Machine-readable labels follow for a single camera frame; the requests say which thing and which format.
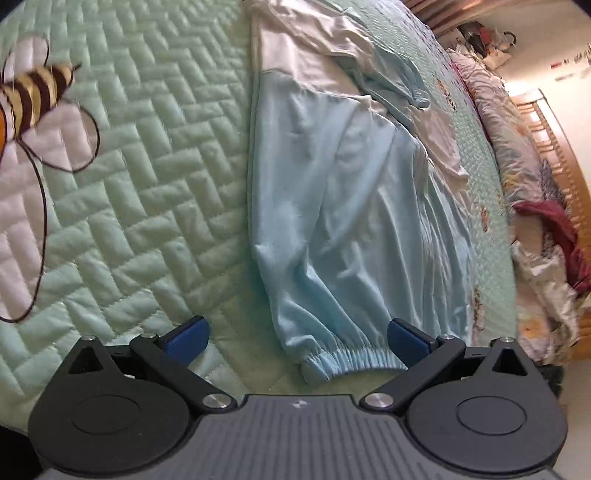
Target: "bedsheet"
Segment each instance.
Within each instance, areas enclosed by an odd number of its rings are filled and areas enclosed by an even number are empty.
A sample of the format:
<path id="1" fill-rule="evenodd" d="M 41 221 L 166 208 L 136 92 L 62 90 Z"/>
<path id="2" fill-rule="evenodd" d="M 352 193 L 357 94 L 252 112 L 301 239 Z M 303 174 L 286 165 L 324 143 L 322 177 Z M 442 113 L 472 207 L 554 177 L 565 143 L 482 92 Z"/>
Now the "bedsheet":
<path id="1" fill-rule="evenodd" d="M 374 36 L 411 57 L 453 114 L 475 205 L 479 341 L 510 335 L 514 285 L 498 173 L 467 94 L 402 3 L 349 3 Z M 100 147 L 75 173 L 22 158 L 39 174 L 47 238 L 32 310 L 0 322 L 0 423 L 26 429 L 80 335 L 127 343 L 195 313 L 209 319 L 212 338 L 191 368 L 238 398 L 360 394 L 392 375 L 309 387 L 272 329 L 248 245 L 251 59 L 239 0 L 25 0 L 0 25 L 2 57 L 27 34 L 48 38 L 47 65 L 76 70 L 64 101 L 93 118 Z"/>

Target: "elastic cuff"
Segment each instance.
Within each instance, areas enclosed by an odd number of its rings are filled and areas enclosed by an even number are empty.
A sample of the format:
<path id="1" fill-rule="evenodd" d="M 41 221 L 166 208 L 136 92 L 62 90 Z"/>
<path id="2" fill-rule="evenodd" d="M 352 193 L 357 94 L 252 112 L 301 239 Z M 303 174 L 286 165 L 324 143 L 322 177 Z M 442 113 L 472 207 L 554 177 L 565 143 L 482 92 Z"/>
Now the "elastic cuff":
<path id="1" fill-rule="evenodd" d="M 301 364 L 304 379 L 310 384 L 328 382 L 351 372 L 371 369 L 402 369 L 402 362 L 389 350 L 382 348 L 339 348 L 334 352 L 320 352 Z"/>

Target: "red cloth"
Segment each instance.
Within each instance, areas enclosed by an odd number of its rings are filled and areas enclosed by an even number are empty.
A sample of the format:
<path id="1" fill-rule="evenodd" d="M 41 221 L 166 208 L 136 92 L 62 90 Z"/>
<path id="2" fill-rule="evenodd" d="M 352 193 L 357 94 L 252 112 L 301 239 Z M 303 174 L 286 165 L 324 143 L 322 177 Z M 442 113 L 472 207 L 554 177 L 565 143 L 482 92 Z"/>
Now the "red cloth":
<path id="1" fill-rule="evenodd" d="M 579 234 L 560 204 L 547 202 L 519 202 L 515 211 L 522 215 L 540 215 L 554 241 L 560 245 L 566 259 L 566 278 L 579 295 L 591 290 L 591 267 L 577 246 Z"/>

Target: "bee wing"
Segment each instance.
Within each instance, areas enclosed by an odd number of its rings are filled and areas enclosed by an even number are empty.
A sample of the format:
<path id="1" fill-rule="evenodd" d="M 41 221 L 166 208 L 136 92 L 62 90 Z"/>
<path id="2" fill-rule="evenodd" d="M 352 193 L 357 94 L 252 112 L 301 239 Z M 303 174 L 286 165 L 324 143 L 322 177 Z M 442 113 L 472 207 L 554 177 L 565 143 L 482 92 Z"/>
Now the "bee wing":
<path id="1" fill-rule="evenodd" d="M 77 172 L 92 162 L 99 149 L 99 130 L 91 115 L 65 99 L 21 137 L 43 163 Z"/>
<path id="2" fill-rule="evenodd" d="M 10 82 L 20 73 L 30 72 L 38 65 L 45 65 L 49 57 L 49 41 L 39 35 L 21 38 L 12 48 L 2 71 L 2 82 Z"/>
<path id="3" fill-rule="evenodd" d="M 39 172 L 17 142 L 10 142 L 0 158 L 0 320 L 18 322 L 33 307 L 46 225 Z"/>

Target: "metal screw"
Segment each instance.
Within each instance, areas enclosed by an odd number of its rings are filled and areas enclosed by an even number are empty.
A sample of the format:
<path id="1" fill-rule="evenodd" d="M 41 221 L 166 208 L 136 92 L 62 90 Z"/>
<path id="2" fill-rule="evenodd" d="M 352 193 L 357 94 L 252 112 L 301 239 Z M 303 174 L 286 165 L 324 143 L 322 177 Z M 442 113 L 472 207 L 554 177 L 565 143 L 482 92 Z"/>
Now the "metal screw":
<path id="1" fill-rule="evenodd" d="M 370 393 L 365 397 L 365 403 L 373 408 L 388 408 L 394 403 L 394 399 L 387 393 Z"/>
<path id="2" fill-rule="evenodd" d="M 224 393 L 210 393 L 203 397 L 203 405 L 207 408 L 214 408 L 215 410 L 223 410 L 232 405 L 232 397 Z"/>

